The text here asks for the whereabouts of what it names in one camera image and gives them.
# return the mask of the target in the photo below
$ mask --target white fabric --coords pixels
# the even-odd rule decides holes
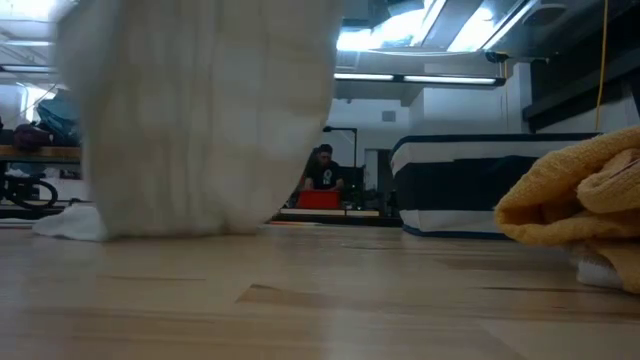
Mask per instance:
[[[38,235],[84,241],[105,241],[107,231],[94,206],[75,204],[58,215],[38,220],[32,228]]]
[[[620,275],[606,259],[581,259],[578,263],[577,280],[585,285],[623,289]]]
[[[493,211],[400,210],[405,225],[430,231],[466,231],[502,234],[494,221]]]
[[[333,92],[340,0],[93,0],[58,26],[108,235],[251,232],[284,203]]]

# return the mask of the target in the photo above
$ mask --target red box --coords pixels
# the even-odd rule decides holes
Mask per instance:
[[[339,191],[301,191],[298,209],[340,209]]]

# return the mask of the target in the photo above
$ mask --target man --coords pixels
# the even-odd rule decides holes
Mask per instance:
[[[304,181],[305,190],[340,191],[344,188],[344,180],[340,175],[340,165],[331,160],[333,148],[322,144],[318,148],[318,163],[310,167]]]

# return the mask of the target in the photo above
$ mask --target floorboard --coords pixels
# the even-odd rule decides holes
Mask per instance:
[[[399,229],[108,244],[0,231],[0,359],[638,359],[560,249]]]

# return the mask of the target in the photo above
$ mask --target yellow cloth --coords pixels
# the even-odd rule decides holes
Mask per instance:
[[[544,156],[502,198],[496,222],[525,244],[585,244],[640,294],[640,127]]]

